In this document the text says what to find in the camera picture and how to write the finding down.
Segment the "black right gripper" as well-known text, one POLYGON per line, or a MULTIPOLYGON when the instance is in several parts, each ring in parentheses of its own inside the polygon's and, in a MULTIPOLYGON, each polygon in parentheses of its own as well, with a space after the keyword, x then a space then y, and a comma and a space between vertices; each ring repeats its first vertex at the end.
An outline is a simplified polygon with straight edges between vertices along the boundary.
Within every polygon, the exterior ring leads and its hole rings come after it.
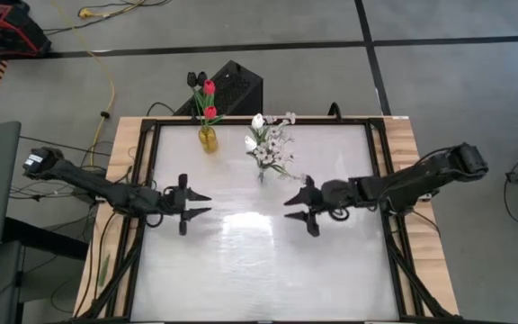
POLYGON ((317 188, 315 181, 310 175, 304 180, 305 186, 291 197, 285 206, 305 204, 308 206, 308 213, 298 211, 285 214, 285 218, 307 223, 307 231, 312 237, 320 235, 317 224, 317 216, 326 212, 333 221, 343 222, 350 218, 348 209, 355 205, 354 190, 348 182, 342 180, 330 180, 324 182, 321 188, 317 188))

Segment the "black side table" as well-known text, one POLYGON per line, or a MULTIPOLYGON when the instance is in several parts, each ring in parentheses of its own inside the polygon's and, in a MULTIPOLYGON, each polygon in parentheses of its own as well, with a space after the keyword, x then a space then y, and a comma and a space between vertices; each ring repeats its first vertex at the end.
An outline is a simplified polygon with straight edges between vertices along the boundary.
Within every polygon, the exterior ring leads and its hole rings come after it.
POLYGON ((22 312, 19 293, 23 248, 35 248, 56 256, 84 260, 88 244, 19 220, 5 219, 0 244, 0 324, 14 324, 22 312))

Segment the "red black cart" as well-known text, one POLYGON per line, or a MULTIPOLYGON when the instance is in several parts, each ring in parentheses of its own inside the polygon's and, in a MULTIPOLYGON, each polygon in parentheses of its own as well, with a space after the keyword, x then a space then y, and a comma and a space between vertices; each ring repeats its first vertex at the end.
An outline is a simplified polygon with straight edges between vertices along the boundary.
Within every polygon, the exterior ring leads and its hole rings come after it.
POLYGON ((0 54, 45 56, 52 42, 29 16, 25 0, 0 0, 0 54))

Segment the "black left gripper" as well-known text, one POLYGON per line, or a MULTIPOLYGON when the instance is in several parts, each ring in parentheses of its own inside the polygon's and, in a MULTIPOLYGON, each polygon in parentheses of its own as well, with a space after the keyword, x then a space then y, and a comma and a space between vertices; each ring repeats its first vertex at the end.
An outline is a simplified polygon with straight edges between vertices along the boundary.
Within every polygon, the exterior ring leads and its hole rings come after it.
POLYGON ((187 188, 188 175, 180 174, 178 176, 177 186, 168 186, 163 191, 161 199, 158 202, 158 206, 162 213, 159 214, 159 220, 153 225, 154 228, 158 227, 165 215, 180 216, 179 222, 179 234, 187 234, 187 221, 195 218, 196 216, 210 211, 210 207, 195 208, 186 210, 186 200, 193 202, 211 201, 211 198, 196 193, 191 188, 187 188))

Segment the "black perforated case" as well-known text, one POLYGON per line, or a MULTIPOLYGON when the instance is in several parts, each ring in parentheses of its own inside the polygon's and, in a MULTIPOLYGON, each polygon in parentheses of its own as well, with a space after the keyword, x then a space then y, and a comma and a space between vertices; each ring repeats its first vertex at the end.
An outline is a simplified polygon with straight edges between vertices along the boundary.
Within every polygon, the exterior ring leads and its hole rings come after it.
MULTIPOLYGON (((218 114, 255 115, 263 113, 263 78, 230 60, 213 77, 216 91, 214 104, 218 114)), ((178 108, 174 115, 197 115, 193 98, 178 108)))

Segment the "green leaf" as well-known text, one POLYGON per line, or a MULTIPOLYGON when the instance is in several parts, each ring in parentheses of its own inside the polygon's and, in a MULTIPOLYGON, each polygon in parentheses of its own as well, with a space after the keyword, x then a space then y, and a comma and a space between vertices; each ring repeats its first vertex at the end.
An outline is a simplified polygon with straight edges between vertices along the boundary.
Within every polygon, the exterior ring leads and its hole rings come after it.
POLYGON ((110 264, 110 259, 111 259, 111 255, 108 254, 102 261, 101 263, 101 266, 99 268, 99 274, 98 274, 98 279, 97 279, 97 283, 98 283, 98 286, 99 287, 103 287, 104 286, 104 283, 105 283, 105 277, 107 275, 107 272, 108 272, 108 267, 109 267, 109 264, 110 264))

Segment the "small black clamp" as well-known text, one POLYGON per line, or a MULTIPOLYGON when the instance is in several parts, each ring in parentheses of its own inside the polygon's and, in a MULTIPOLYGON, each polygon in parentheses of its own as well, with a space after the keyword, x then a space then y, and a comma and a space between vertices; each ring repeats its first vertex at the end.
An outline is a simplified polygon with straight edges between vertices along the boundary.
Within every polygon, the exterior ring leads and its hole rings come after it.
POLYGON ((327 112, 327 115, 332 117, 337 123, 343 122, 343 115, 338 103, 333 102, 327 112))

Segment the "yellow glass vase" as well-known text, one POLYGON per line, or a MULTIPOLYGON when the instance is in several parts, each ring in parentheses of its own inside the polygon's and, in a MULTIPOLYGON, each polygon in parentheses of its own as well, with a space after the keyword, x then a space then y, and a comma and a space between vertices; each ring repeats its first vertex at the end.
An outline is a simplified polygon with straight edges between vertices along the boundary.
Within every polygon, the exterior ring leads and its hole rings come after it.
POLYGON ((210 126, 204 126, 200 128, 199 140, 203 150, 206 153, 214 153, 219 147, 217 134, 210 126))

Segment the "white blossom spray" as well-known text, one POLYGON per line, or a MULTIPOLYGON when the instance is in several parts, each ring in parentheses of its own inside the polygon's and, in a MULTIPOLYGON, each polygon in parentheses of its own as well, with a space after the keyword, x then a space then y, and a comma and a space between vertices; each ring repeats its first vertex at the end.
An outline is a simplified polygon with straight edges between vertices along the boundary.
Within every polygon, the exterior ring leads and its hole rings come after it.
POLYGON ((287 126, 296 123, 294 112, 287 112, 280 120, 271 115, 265 116, 264 119, 266 121, 265 139, 269 149, 280 149, 285 144, 294 141, 294 138, 286 131, 287 126))

